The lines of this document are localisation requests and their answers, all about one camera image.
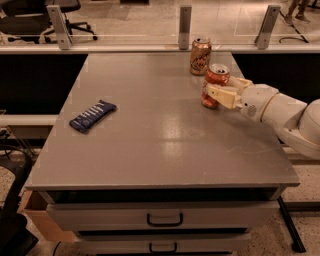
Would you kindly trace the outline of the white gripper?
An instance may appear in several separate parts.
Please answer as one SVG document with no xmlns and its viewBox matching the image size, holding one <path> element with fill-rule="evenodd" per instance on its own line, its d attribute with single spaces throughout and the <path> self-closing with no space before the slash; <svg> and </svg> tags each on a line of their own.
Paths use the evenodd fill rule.
<svg viewBox="0 0 320 256">
<path fill-rule="evenodd" d="M 228 109 L 237 108 L 242 103 L 240 113 L 254 122 L 261 121 L 267 105 L 279 93 L 274 87 L 266 84 L 253 85 L 251 80 L 241 77 L 231 76 L 228 85 L 208 83 L 206 93 Z M 241 96 L 238 94 L 238 89 L 245 89 Z"/>
</svg>

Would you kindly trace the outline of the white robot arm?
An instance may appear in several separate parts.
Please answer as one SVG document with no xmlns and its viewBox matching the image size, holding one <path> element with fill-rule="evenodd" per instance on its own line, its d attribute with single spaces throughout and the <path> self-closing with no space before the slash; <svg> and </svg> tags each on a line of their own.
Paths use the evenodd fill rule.
<svg viewBox="0 0 320 256">
<path fill-rule="evenodd" d="M 204 92 L 228 109 L 269 125 L 277 137 L 304 156 L 320 159 L 320 100 L 310 104 L 266 84 L 231 76 L 225 86 L 204 83 Z"/>
</svg>

